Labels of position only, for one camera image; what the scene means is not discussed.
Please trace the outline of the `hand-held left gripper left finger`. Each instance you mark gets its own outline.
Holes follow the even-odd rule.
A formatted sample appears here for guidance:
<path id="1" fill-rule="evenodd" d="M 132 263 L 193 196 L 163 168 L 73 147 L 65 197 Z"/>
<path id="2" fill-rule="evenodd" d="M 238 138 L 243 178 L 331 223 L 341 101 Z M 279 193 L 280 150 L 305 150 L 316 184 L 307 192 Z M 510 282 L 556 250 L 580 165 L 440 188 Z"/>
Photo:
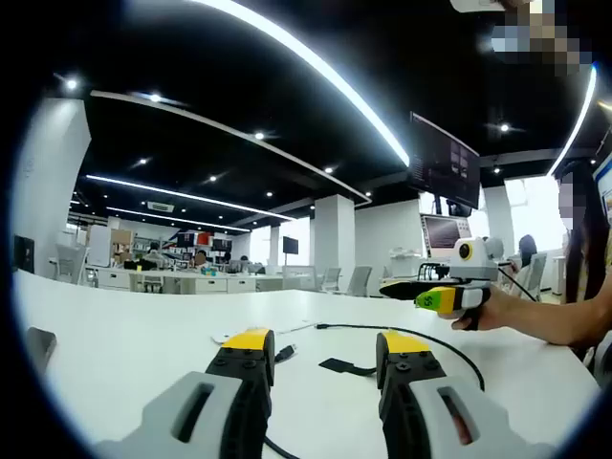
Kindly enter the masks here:
<path id="1" fill-rule="evenodd" d="M 95 445 L 99 458 L 260 458 L 272 413 L 274 333 L 228 339 L 204 372 L 190 372 L 150 401 L 140 425 Z"/>

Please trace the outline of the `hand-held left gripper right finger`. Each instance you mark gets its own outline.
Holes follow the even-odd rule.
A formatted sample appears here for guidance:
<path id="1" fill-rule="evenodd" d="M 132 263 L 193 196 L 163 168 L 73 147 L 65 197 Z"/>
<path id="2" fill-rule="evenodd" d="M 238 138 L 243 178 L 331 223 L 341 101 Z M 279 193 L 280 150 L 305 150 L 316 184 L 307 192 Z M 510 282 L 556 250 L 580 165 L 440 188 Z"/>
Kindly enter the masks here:
<path id="1" fill-rule="evenodd" d="M 511 429 L 480 388 L 448 376 L 429 347 L 396 331 L 377 335 L 379 416 L 390 458 L 551 458 L 555 448 Z"/>

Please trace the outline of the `person's right hand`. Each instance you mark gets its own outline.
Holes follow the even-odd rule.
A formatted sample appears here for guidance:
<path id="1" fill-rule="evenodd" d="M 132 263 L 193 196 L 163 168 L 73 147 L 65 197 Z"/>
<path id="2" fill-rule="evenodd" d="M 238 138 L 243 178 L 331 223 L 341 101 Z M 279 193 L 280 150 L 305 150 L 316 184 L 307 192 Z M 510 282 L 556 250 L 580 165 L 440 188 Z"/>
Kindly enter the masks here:
<path id="1" fill-rule="evenodd" d="M 451 323 L 451 328 L 457 331 L 489 331 L 503 327 L 512 297 L 496 287 L 491 287 L 490 292 L 489 299 L 478 308 L 478 316 L 469 317 L 468 313 L 464 313 Z"/>

